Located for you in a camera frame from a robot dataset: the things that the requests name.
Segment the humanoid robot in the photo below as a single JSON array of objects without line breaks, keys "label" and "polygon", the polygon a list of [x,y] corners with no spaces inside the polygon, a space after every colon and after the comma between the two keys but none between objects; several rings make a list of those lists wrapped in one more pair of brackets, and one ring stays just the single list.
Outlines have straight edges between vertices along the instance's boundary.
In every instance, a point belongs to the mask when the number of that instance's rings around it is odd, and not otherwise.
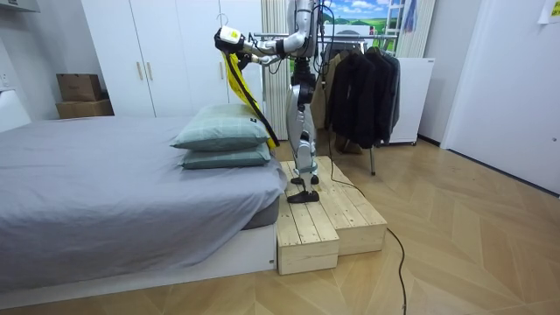
[{"label": "humanoid robot", "polygon": [[289,0],[289,36],[277,40],[255,40],[246,38],[235,29],[222,26],[214,40],[216,47],[224,53],[236,53],[247,62],[267,67],[290,56],[295,59],[291,87],[287,95],[286,125],[288,139],[296,162],[299,178],[292,183],[303,185],[303,191],[288,197],[290,203],[317,202],[319,195],[312,189],[317,184],[315,156],[315,127],[313,126],[310,103],[315,87],[315,76],[310,70],[310,59],[315,53],[320,5],[318,0]]}]

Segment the baseboard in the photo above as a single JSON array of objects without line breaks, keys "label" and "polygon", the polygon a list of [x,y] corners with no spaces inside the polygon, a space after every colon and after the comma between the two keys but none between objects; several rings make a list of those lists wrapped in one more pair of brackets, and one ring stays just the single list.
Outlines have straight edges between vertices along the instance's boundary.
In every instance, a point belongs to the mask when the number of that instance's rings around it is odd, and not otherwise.
[{"label": "baseboard", "polygon": [[422,135],[420,135],[420,134],[418,134],[418,139],[422,139],[422,140],[424,140],[425,142],[427,142],[428,144],[433,144],[433,145],[435,145],[435,146],[437,146],[437,147],[441,145],[441,143],[440,143],[439,141],[436,141],[436,140],[434,140],[434,139],[428,138],[427,136],[422,136]]},{"label": "baseboard", "polygon": [[493,171],[496,171],[496,172],[498,172],[498,173],[500,173],[500,174],[506,175],[506,176],[508,176],[508,177],[511,178],[511,179],[515,179],[515,180],[517,180],[517,181],[519,181],[519,182],[522,182],[522,183],[525,184],[525,185],[529,185],[529,186],[531,186],[531,187],[533,187],[533,188],[536,188],[536,189],[540,190],[540,191],[543,192],[543,193],[547,193],[547,194],[549,194],[549,195],[551,195],[551,196],[554,196],[554,197],[556,197],[556,198],[560,198],[560,194],[558,194],[558,193],[556,193],[556,192],[552,192],[552,191],[550,191],[550,190],[548,190],[548,189],[546,189],[546,188],[544,188],[544,187],[540,187],[540,186],[537,185],[537,184],[533,184],[533,183],[531,183],[531,182],[529,182],[529,181],[527,181],[527,180],[525,180],[525,179],[523,179],[523,178],[518,178],[517,176],[512,175],[512,174],[510,174],[510,173],[508,173],[508,172],[506,172],[506,171],[502,171],[502,170],[497,169],[497,168],[495,168],[495,167],[493,167],[493,166],[491,166],[491,165],[489,165],[489,164],[486,164],[486,163],[484,163],[484,162],[480,162],[480,161],[479,161],[478,159],[476,159],[476,158],[468,157],[468,156],[466,156],[465,154],[459,153],[459,152],[457,152],[457,151],[455,151],[455,150],[449,149],[448,151],[449,151],[449,152],[453,152],[453,153],[457,154],[458,156],[461,156],[461,157],[466,158],[466,159],[468,159],[468,160],[471,160],[471,161],[473,161],[474,163],[477,163],[477,164],[480,164],[480,165],[482,165],[482,166],[485,166],[485,167],[487,167],[487,168],[489,168],[489,169],[491,169],[491,170],[493,170]]}]

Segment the wooden crate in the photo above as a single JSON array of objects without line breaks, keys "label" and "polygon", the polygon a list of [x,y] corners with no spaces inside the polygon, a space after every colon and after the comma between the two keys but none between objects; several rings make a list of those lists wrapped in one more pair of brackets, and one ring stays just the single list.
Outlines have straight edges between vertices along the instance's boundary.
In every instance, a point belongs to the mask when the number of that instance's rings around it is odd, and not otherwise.
[{"label": "wooden crate", "polygon": [[[317,157],[316,162],[319,185],[313,188],[318,192],[320,202],[306,206],[316,213],[322,210],[331,222],[339,237],[339,256],[381,250],[387,222],[357,189],[331,180],[329,157]],[[332,166],[334,179],[352,184],[336,164]],[[293,162],[283,162],[282,167],[288,178],[296,177]],[[292,195],[298,189],[301,187],[289,184],[286,192]]]},{"label": "wooden crate", "polygon": [[[282,163],[291,178],[291,168]],[[277,222],[278,272],[297,272],[334,268],[339,258],[340,239],[319,203],[288,204],[286,195],[299,192],[288,181],[286,194],[280,198]]]}]

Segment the gray-green pillow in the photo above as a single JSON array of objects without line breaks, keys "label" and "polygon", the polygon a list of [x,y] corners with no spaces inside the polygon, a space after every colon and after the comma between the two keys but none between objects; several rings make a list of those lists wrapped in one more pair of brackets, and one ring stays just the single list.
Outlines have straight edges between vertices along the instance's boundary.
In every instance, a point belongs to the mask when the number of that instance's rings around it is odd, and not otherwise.
[{"label": "gray-green pillow", "polygon": [[196,151],[254,148],[269,138],[264,124],[247,105],[203,108],[175,137],[172,147]]},{"label": "gray-green pillow", "polygon": [[231,151],[195,151],[188,150],[179,162],[187,170],[217,167],[240,167],[265,165],[270,161],[269,146],[261,143],[255,148]]}]

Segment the white door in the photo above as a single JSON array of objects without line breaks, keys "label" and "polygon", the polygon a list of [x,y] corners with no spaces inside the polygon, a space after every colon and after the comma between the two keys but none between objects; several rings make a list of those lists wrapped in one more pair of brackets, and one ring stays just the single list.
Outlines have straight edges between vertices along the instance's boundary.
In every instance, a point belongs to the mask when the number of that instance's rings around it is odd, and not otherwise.
[{"label": "white door", "polygon": [[175,0],[130,0],[156,117],[196,114]]},{"label": "white door", "polygon": [[560,25],[525,18],[538,1],[481,6],[442,145],[560,193]]},{"label": "white door", "polygon": [[115,115],[153,117],[129,0],[82,0],[82,4]]},{"label": "white door", "polygon": [[178,23],[195,111],[227,104],[227,72],[221,53],[214,46],[220,28],[218,0],[177,0]]},{"label": "white door", "polygon": [[[245,36],[249,33],[263,31],[263,14],[261,12],[261,0],[220,0],[220,12],[222,13],[222,23],[235,28]],[[276,70],[278,64],[271,65],[272,71]],[[251,94],[255,101],[263,110],[263,67],[254,63],[249,63],[241,71],[243,78],[247,82]],[[237,95],[229,89],[229,102],[241,103]]]}]

